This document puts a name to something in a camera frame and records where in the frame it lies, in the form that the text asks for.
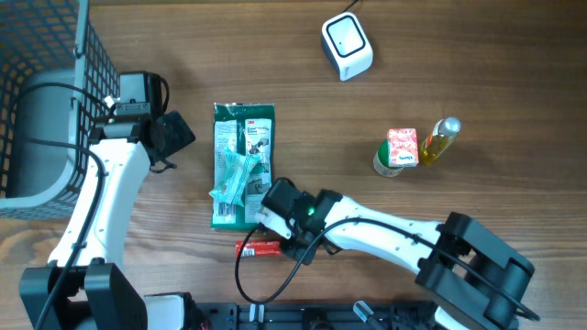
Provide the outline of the red coffee stick sachet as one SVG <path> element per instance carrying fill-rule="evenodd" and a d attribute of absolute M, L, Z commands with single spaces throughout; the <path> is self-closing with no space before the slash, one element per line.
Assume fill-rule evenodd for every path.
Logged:
<path fill-rule="evenodd" d="M 271 241 L 249 241 L 244 244 L 242 241 L 237 241 L 235 244 L 235 256 L 242 258 L 261 257 L 261 256 L 277 256 L 281 255 L 280 242 Z"/>

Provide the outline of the pale green wipes sachet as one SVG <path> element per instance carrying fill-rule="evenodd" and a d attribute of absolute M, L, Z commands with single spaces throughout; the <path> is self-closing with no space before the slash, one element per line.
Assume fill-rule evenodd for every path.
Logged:
<path fill-rule="evenodd" d="M 222 151 L 225 169 L 221 180 L 216 183 L 209 195 L 220 203 L 244 207 L 244 191 L 249 176 L 260 162 L 259 155 L 241 155 L 225 148 Z"/>

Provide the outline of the green 3M sponge packet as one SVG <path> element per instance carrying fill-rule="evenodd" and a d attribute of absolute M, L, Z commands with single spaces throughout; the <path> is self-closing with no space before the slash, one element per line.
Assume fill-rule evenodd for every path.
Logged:
<path fill-rule="evenodd" d="M 273 182 L 275 136 L 273 104 L 215 104 L 214 109 L 214 186 L 225 169 L 224 149 L 241 155 L 259 155 L 243 194 L 244 207 L 213 199 L 211 227 L 223 230 L 250 230 L 256 225 L 255 214 Z"/>

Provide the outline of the green lid small jar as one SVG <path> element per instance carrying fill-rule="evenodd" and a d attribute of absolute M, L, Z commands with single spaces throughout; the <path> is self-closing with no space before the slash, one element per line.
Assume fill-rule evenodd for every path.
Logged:
<path fill-rule="evenodd" d="M 385 139 L 377 149 L 373 158 L 374 169 L 383 177 L 394 177 L 401 173 L 403 167 L 392 166 L 389 161 L 388 140 Z"/>

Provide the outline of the pink Kleenex tissue pack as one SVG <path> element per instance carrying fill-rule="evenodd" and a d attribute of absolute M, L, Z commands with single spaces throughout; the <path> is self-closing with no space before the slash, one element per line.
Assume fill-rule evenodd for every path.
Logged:
<path fill-rule="evenodd" d="M 419 163 L 414 128 L 391 128 L 387 134 L 387 145 L 391 167 L 415 167 Z"/>

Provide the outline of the yellow oil bottle silver cap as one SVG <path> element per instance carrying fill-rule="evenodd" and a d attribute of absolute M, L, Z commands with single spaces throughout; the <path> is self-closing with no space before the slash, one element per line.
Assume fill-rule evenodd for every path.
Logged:
<path fill-rule="evenodd" d="M 452 144 L 461 129 L 456 117 L 440 119 L 419 145 L 419 162 L 430 165 Z"/>

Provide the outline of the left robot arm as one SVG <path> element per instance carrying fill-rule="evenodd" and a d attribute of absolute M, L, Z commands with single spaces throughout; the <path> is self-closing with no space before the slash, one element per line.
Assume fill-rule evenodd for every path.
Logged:
<path fill-rule="evenodd" d="M 140 296 L 121 269 L 138 190 L 154 164 L 194 142 L 170 87 L 156 73 L 120 77 L 120 95 L 101 101 L 83 186 L 59 244 L 42 268 L 24 271 L 19 293 L 36 329 L 188 329 L 202 315 L 190 294 Z"/>

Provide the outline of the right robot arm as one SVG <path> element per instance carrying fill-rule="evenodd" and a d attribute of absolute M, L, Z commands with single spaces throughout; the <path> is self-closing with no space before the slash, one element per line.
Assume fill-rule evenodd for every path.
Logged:
<path fill-rule="evenodd" d="M 418 221 L 365 207 L 339 192 L 318 195 L 280 178 L 266 192 L 256 221 L 282 237 L 297 265 L 322 244 L 356 250 L 412 272 L 447 329 L 511 329 L 538 315 L 522 303 L 533 264 L 473 218 L 452 212 L 444 222 Z"/>

